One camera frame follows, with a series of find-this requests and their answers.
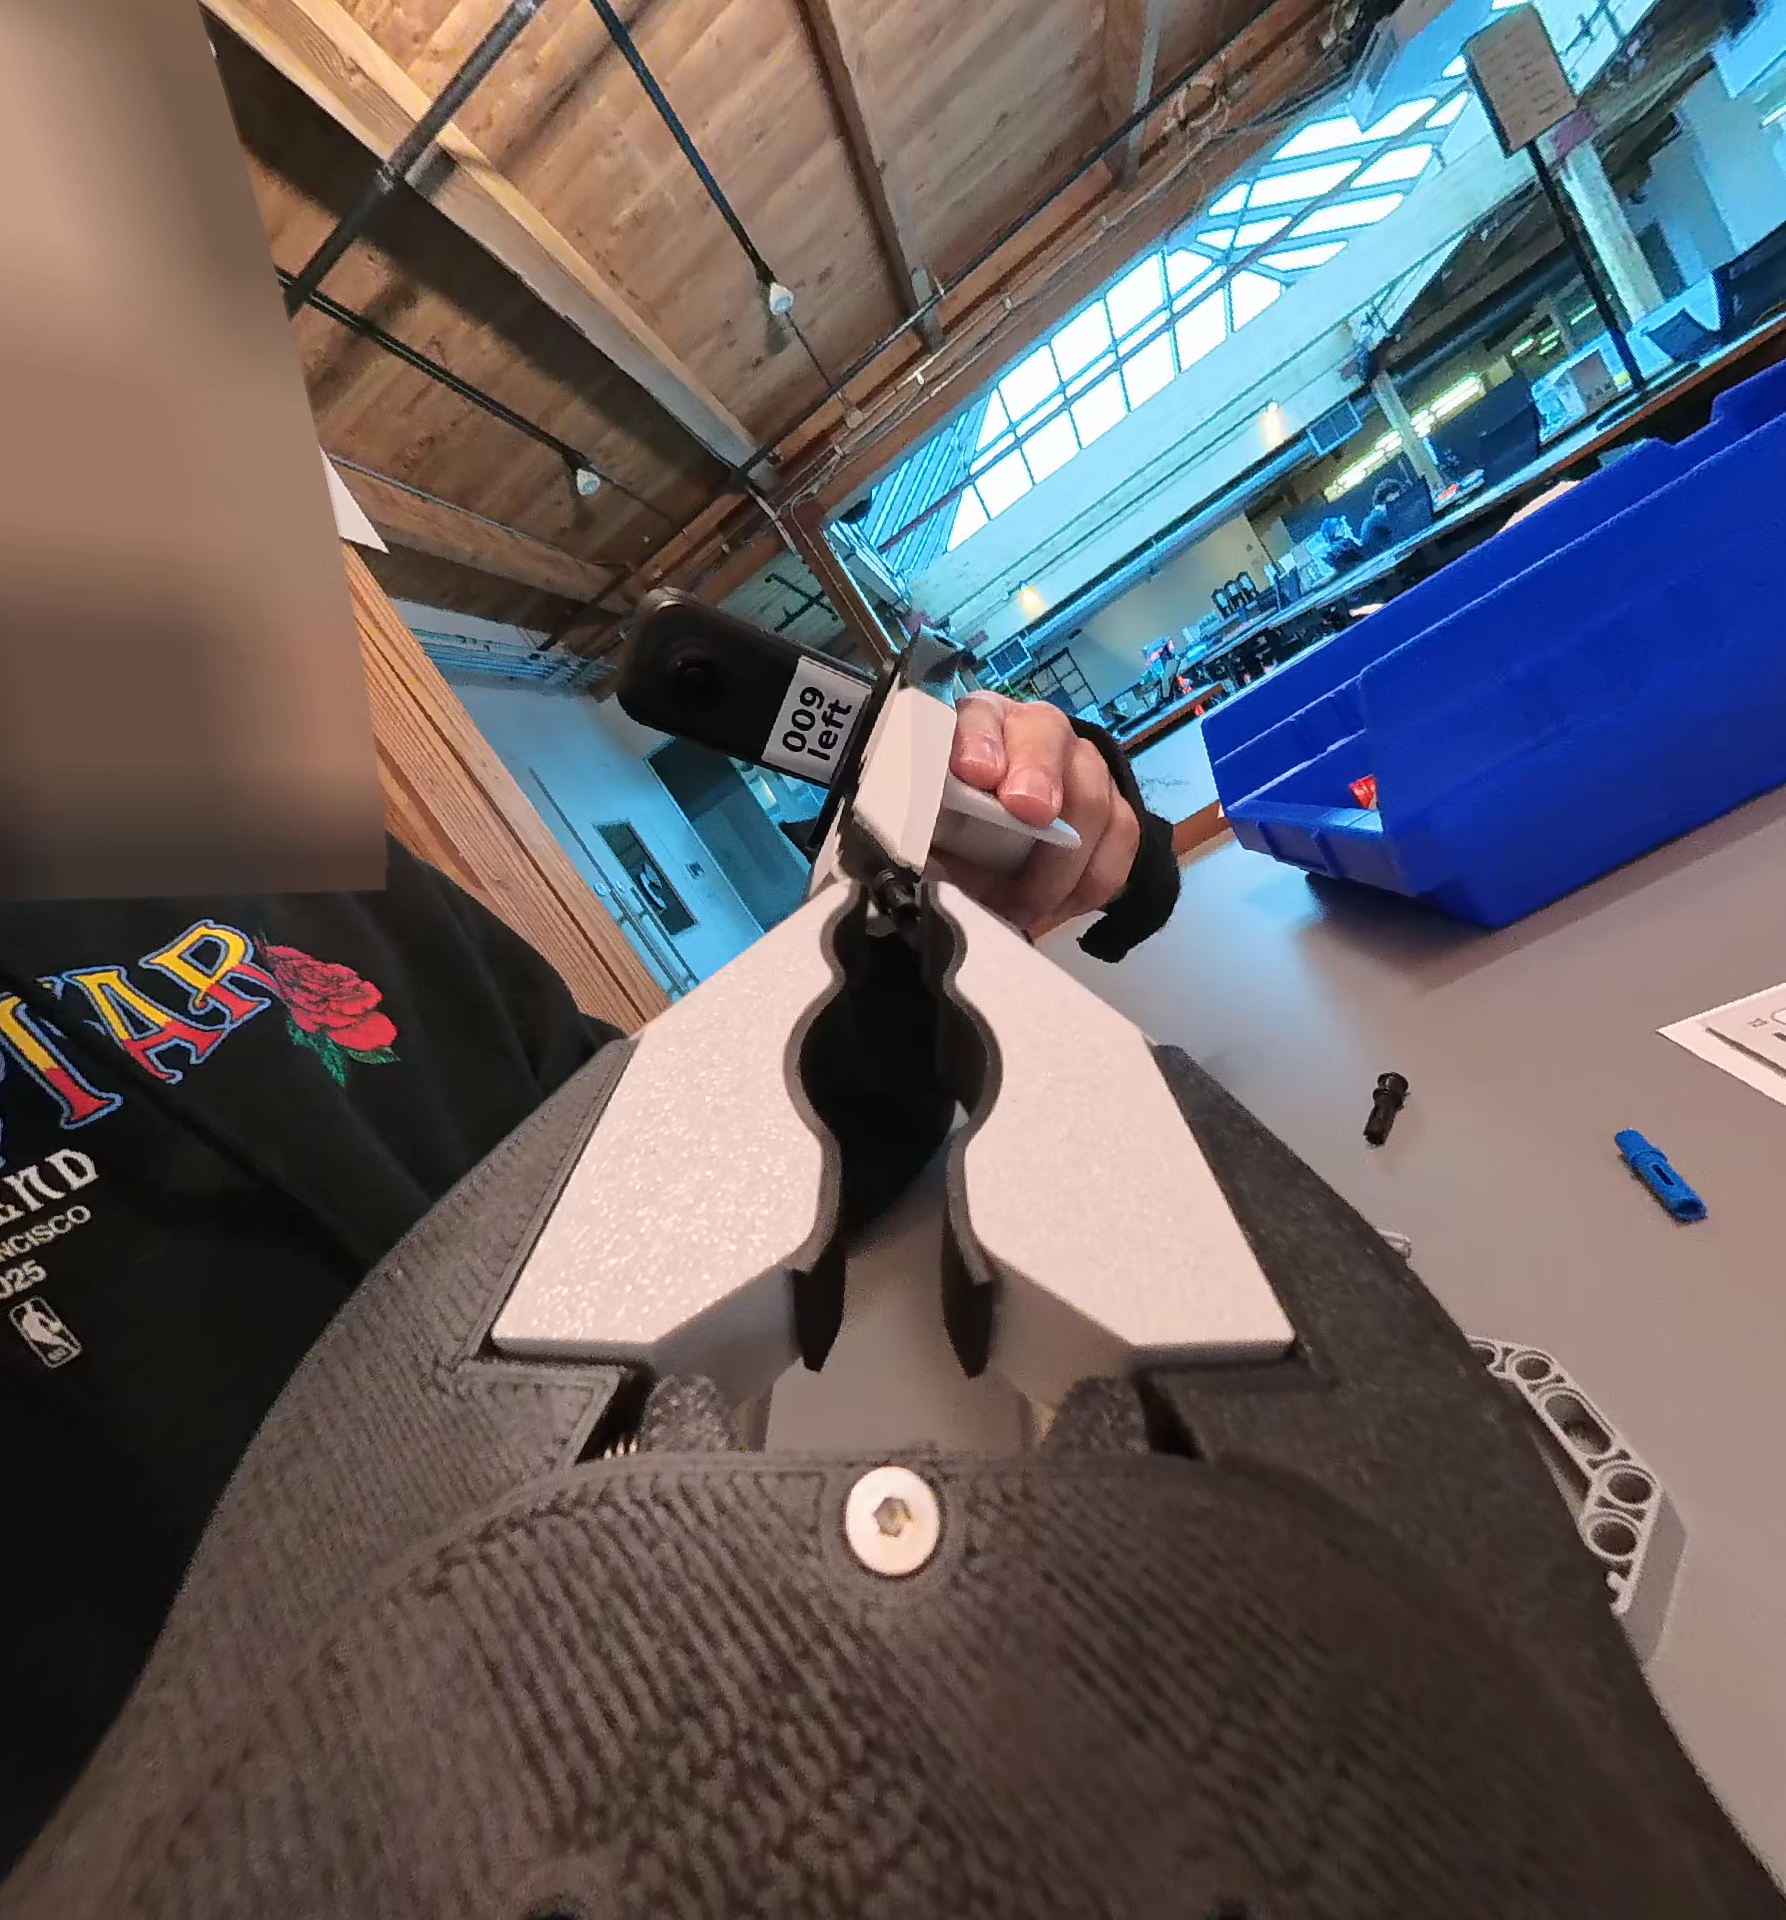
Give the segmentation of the large skylight window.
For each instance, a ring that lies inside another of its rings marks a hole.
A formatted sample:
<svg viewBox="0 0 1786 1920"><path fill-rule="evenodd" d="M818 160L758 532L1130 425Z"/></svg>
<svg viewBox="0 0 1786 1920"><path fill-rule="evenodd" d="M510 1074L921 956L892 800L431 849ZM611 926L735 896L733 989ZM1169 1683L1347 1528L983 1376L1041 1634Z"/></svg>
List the large skylight window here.
<svg viewBox="0 0 1786 1920"><path fill-rule="evenodd" d="M1470 103L1454 57L1393 107L1314 117L1078 306L957 422L947 476L916 520L924 559L969 542L1393 215Z"/></svg>

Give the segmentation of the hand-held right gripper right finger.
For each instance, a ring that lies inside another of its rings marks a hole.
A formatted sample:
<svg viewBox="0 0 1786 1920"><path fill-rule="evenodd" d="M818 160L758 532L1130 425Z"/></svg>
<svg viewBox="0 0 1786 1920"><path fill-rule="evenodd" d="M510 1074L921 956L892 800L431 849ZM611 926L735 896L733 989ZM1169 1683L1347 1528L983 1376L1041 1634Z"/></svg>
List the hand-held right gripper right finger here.
<svg viewBox="0 0 1786 1920"><path fill-rule="evenodd" d="M1054 1407L1090 1378L1287 1359L1297 1331L1145 1030L934 886L941 1296L961 1371Z"/></svg>

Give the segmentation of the grey perforated frame beam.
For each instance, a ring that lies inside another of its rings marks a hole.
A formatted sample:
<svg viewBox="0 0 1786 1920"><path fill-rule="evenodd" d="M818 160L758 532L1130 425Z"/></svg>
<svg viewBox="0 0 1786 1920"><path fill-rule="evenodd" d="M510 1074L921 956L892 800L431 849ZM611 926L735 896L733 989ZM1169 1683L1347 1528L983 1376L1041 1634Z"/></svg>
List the grey perforated frame beam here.
<svg viewBox="0 0 1786 1920"><path fill-rule="evenodd" d="M1597 1562L1610 1609L1649 1666L1666 1631L1688 1546L1665 1481L1549 1351L1483 1335L1468 1343L1522 1416Z"/></svg>

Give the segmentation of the blue connector pin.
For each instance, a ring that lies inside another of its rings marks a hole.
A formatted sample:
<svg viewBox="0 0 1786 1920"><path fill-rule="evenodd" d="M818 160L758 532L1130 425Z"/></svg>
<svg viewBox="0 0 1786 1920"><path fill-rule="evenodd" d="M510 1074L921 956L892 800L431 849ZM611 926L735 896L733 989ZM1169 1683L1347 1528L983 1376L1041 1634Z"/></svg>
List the blue connector pin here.
<svg viewBox="0 0 1786 1920"><path fill-rule="evenodd" d="M1709 1219L1701 1193L1676 1169L1670 1158L1638 1129L1618 1129L1615 1148L1632 1177L1674 1221L1693 1225Z"/></svg>

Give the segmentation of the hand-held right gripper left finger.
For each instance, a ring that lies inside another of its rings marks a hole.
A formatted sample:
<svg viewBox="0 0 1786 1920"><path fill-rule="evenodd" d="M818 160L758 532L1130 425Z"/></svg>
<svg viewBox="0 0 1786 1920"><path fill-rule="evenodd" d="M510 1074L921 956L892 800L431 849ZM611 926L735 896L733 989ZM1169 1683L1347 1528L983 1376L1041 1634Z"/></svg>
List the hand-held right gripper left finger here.
<svg viewBox="0 0 1786 1920"><path fill-rule="evenodd" d="M737 1447L831 1354L848 1302L842 1152L805 1083L844 984L838 882L626 1050L490 1339L501 1359L703 1378Z"/></svg>

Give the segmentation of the grey desk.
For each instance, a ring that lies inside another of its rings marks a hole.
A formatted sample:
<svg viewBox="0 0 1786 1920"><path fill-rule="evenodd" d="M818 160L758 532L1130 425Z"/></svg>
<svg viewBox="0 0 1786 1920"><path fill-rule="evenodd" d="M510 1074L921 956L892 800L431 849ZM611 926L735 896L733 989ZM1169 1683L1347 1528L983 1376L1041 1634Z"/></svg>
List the grey desk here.
<svg viewBox="0 0 1786 1920"><path fill-rule="evenodd" d="M1649 1674L1786 1887L1786 1107L1658 1034L1786 981L1786 786L1517 926L1223 843L1160 936L1047 955L1194 1053L1456 1324L1547 1350L1663 1476L1688 1531ZM1409 1098L1362 1139L1376 1076ZM1626 1169L1638 1129L1709 1204Z"/></svg>

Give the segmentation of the person's left hand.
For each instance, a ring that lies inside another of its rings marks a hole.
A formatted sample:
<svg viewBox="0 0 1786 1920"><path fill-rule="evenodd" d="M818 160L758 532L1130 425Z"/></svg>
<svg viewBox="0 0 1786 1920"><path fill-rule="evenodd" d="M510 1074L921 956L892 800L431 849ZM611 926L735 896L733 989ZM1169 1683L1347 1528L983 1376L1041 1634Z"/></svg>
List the person's left hand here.
<svg viewBox="0 0 1786 1920"><path fill-rule="evenodd" d="M995 915L1037 938L1108 909L1124 893L1143 827L1108 760L1073 731L1064 712L990 691L967 694L957 703L950 772L1027 825L1064 818L1076 834L1071 849L1037 846L1011 876L941 853L939 873Z"/></svg>

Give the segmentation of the person's black printed sweatshirt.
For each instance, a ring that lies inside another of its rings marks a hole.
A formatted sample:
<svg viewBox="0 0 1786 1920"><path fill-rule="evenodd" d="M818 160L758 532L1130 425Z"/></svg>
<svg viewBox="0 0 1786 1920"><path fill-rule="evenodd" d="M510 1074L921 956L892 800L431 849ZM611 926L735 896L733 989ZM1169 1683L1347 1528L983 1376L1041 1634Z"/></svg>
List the person's black printed sweatshirt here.
<svg viewBox="0 0 1786 1920"><path fill-rule="evenodd" d="M418 853L0 902L0 1882L377 1262L617 1029Z"/></svg>

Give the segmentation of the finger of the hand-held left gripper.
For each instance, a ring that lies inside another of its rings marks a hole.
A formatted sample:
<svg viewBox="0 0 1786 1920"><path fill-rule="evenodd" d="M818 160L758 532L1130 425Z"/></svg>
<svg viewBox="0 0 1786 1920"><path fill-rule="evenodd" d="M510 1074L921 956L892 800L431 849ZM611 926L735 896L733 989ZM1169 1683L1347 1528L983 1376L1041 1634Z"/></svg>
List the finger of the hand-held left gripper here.
<svg viewBox="0 0 1786 1920"><path fill-rule="evenodd" d="M858 882L874 889L880 876L889 873L889 857L878 840L857 820L858 790L880 731L880 707L882 703L867 703L816 820L816 852L809 874L809 891L813 893L821 893L835 882Z"/></svg>
<svg viewBox="0 0 1786 1920"><path fill-rule="evenodd" d="M886 694L850 803L850 879L924 876L942 810L954 709L920 687Z"/></svg>

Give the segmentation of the blue bin with square tag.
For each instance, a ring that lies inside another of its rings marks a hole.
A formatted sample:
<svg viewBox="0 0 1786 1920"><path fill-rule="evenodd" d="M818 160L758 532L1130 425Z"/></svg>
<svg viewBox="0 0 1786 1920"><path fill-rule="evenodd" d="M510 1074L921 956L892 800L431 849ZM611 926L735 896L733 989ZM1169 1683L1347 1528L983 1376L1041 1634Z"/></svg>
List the blue bin with square tag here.
<svg viewBox="0 0 1786 1920"><path fill-rule="evenodd" d="M1483 926L1786 784L1786 358L1214 707L1202 741L1246 848Z"/></svg>

